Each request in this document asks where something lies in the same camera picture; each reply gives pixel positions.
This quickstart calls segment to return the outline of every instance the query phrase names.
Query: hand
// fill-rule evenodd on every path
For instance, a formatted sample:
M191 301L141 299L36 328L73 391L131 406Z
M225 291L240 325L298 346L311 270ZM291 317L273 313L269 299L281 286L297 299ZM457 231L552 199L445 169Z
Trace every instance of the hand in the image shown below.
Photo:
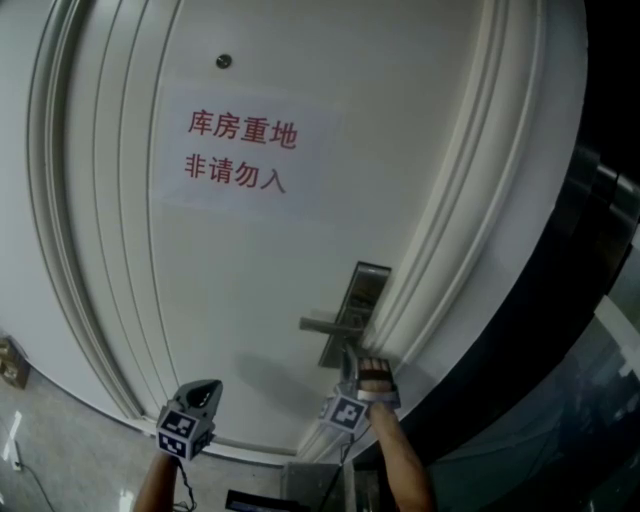
M360 357L358 358L358 369L360 370L359 388L363 391L371 391L373 393L388 393L393 389L393 376L389 368L389 361L379 359L377 357ZM378 370L388 374L387 379L371 379L367 378L367 370Z

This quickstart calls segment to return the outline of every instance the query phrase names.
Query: human arm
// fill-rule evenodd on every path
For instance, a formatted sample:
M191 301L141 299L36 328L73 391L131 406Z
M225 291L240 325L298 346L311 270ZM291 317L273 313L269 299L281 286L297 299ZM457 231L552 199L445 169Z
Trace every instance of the human arm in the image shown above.
M388 361L376 358L361 358L360 371L377 370L389 372ZM374 393L391 390L392 380L361 380L360 389ZM427 472L409 444L395 412L383 402L374 402L369 407L369 421L378 438L387 469L391 493L400 512L435 512L435 498Z
M177 470L174 457L158 453L149 467L133 512L171 512Z

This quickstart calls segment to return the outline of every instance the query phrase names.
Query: door molding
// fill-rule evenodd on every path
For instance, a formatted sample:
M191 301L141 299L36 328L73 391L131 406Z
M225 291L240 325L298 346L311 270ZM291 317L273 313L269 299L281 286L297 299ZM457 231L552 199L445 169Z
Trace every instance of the door molding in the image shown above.
M485 0L461 108L407 255L364 346L400 374L428 341L482 250L527 144L544 58L543 0ZM298 457L318 461L345 435L314 425Z
M64 186L66 92L76 41L91 7L55 2L40 42L27 126L30 199L42 256L62 311L87 361L124 417L142 417L91 306L74 248Z

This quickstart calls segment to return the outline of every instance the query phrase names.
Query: door lock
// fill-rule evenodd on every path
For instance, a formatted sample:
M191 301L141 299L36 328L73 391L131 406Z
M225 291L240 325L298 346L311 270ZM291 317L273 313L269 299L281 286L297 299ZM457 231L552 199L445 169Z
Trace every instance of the door lock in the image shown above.
M300 318L301 330L329 335L319 366L340 368L343 345L348 343L355 347L361 342L390 274L388 267L360 262L356 265L335 322Z

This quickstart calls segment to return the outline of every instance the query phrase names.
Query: lock plate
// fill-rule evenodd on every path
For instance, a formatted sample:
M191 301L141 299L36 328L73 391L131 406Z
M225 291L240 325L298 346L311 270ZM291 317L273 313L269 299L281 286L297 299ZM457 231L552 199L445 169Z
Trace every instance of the lock plate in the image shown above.
M382 295L382 291L391 275L389 267L381 267L370 263L359 262L351 277L349 288L342 301L342 306L335 320L335 325L342 332L331 334L324 347L318 365L324 368L340 368L342 362L342 346L351 343L357 346L362 341L373 310ZM348 330L357 335L345 334Z

